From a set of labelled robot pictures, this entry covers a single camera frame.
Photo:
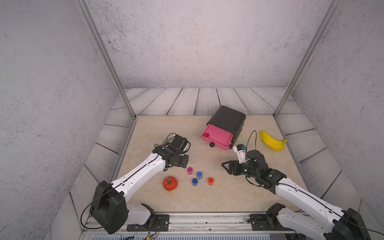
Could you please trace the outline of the dark blue paint can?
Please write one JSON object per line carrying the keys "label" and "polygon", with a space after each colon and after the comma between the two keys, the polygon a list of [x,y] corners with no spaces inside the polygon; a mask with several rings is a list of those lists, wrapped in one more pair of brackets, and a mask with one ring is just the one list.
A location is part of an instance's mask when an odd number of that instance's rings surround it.
{"label": "dark blue paint can", "polygon": [[193,186],[197,186],[198,185],[198,179],[194,178],[192,180],[192,184],[193,184]]}

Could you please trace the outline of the pink top drawer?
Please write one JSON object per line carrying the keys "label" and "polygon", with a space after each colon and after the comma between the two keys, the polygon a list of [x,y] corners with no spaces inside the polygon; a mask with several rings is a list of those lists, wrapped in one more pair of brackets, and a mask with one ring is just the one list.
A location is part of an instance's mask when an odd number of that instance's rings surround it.
{"label": "pink top drawer", "polygon": [[[210,134],[209,138],[204,137],[204,134]],[[201,135],[201,139],[210,144],[211,148],[217,147],[222,150],[229,150],[235,142],[234,134],[221,129],[212,124],[208,124]]]}

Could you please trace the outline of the black drawer cabinet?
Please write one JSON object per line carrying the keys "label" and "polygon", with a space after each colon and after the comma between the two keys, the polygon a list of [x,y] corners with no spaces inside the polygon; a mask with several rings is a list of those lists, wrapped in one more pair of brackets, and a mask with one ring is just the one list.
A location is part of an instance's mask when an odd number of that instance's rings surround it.
{"label": "black drawer cabinet", "polygon": [[228,108],[226,106],[220,106],[207,122],[207,125],[212,124],[234,134],[236,142],[243,129],[245,120],[246,115],[244,113]]}

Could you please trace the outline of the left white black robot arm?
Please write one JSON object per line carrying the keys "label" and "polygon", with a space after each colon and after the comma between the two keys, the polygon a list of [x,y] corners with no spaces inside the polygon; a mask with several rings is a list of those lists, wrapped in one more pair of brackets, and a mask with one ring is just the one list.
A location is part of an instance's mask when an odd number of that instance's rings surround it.
{"label": "left white black robot arm", "polygon": [[165,143],[155,145],[152,153],[129,173],[111,183],[99,183],[92,202],[86,207],[90,215],[110,235],[124,225],[133,231],[150,232],[157,225],[156,212],[147,204],[134,207],[128,202],[157,173],[170,167],[185,169],[190,147],[186,138],[172,133]]}

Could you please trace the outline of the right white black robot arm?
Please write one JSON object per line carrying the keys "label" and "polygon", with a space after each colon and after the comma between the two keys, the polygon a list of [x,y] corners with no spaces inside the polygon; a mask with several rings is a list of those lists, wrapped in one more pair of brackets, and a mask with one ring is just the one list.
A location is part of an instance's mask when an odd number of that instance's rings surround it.
{"label": "right white black robot arm", "polygon": [[272,230],[291,229],[313,240],[369,240],[370,229],[362,216],[349,208],[336,207],[294,183],[282,172],[272,169],[257,150],[248,151],[244,145],[234,148],[238,160],[222,163],[233,176],[245,176],[256,182],[254,186],[266,189],[299,207],[305,215],[282,204],[274,204],[267,211],[266,225]]}

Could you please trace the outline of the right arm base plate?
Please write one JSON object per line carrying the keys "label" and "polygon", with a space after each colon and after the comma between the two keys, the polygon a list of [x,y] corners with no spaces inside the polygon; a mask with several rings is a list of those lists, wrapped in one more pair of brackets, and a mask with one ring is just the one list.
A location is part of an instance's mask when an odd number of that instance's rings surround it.
{"label": "right arm base plate", "polygon": [[247,223],[251,224],[253,231],[292,231],[284,228],[274,215],[251,214]]}

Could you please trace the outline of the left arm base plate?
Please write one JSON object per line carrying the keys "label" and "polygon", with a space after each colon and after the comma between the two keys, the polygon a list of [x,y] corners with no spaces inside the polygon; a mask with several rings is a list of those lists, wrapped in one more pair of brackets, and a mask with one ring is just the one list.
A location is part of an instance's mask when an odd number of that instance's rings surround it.
{"label": "left arm base plate", "polygon": [[128,232],[167,232],[169,230],[170,215],[155,214],[150,216],[143,225],[127,225]]}

